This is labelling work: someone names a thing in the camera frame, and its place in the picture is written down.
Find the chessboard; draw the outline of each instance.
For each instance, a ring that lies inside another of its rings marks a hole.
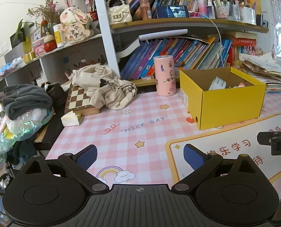
[[[100,110],[89,104],[90,97],[86,95],[87,90],[71,85],[66,101],[65,114],[73,111],[75,114],[88,116],[99,114]]]

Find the cloud print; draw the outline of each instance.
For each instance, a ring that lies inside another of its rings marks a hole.
[[[122,183],[128,180],[132,180],[135,178],[135,174],[131,173],[130,171],[121,171],[117,174],[114,181],[116,183]]]
[[[97,179],[99,179],[100,181],[102,181],[103,183],[107,184],[107,181],[105,179],[103,179],[102,177],[98,177]]]

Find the purple book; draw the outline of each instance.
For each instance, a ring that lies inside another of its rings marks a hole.
[[[149,49],[148,53],[145,55],[145,57],[143,58],[143,60],[141,61],[138,69],[136,70],[136,72],[134,73],[132,79],[136,80],[136,79],[139,79],[140,77],[140,74],[143,70],[143,67],[146,65],[149,57],[151,56],[151,54],[153,53],[153,51],[155,50],[155,48],[157,47],[158,43],[159,43],[159,40],[156,39],[155,41],[151,41],[150,42],[152,44],[151,48]]]

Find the screw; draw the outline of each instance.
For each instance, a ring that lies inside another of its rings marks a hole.
[[[179,183],[174,186],[174,188],[178,191],[186,191],[189,189],[189,186],[185,183]]]
[[[92,189],[95,191],[103,191],[106,188],[107,188],[106,185],[102,184],[102,183],[97,183],[97,184],[92,185]]]

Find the pink checkered tablecloth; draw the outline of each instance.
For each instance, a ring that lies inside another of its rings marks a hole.
[[[281,112],[281,94],[266,94],[261,117]],[[47,159],[66,152],[76,154],[90,144],[98,149],[88,169],[110,187],[113,183],[173,185],[165,144],[200,131],[180,99],[156,92],[138,94],[123,110],[103,108],[86,116],[80,126],[65,127]],[[273,183],[281,199],[281,178]]]

